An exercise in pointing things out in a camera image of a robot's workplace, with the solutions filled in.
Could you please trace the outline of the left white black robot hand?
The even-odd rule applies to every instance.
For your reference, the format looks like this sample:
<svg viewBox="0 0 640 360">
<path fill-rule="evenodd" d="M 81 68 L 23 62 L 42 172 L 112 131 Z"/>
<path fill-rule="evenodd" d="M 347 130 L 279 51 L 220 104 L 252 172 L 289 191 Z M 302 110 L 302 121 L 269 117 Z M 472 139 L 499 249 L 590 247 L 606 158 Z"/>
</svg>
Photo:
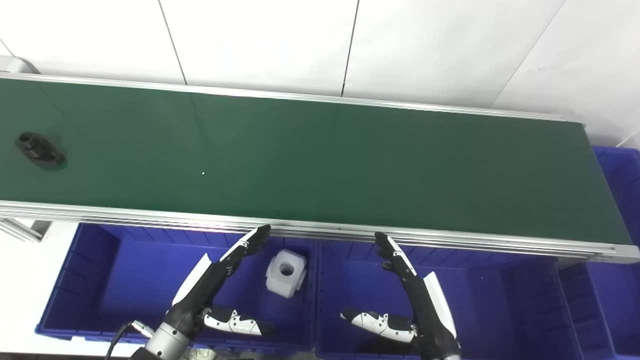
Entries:
<svg viewBox="0 0 640 360">
<path fill-rule="evenodd" d="M 261 250 L 271 233 L 269 224 L 261 225 L 238 239 L 217 261 L 204 254 L 178 289 L 162 325 L 188 340 L 194 340 L 203 328 L 252 336 L 271 335 L 274 326 L 245 316 L 238 310 L 214 303 L 225 282 L 236 273 L 242 261 Z"/>
</svg>

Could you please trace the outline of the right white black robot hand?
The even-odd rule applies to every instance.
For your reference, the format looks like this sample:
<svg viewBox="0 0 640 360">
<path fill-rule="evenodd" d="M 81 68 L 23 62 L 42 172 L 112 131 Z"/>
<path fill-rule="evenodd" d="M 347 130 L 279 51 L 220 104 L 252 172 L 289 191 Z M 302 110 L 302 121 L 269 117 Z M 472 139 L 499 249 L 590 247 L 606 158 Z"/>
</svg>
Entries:
<svg viewBox="0 0 640 360">
<path fill-rule="evenodd" d="M 346 306 L 340 317 L 387 340 L 410 344 L 422 360 L 461 360 L 462 349 L 450 306 L 434 271 L 419 276 L 405 251 L 388 234 L 374 234 L 381 268 L 393 272 L 407 294 L 413 317 Z"/>
</svg>

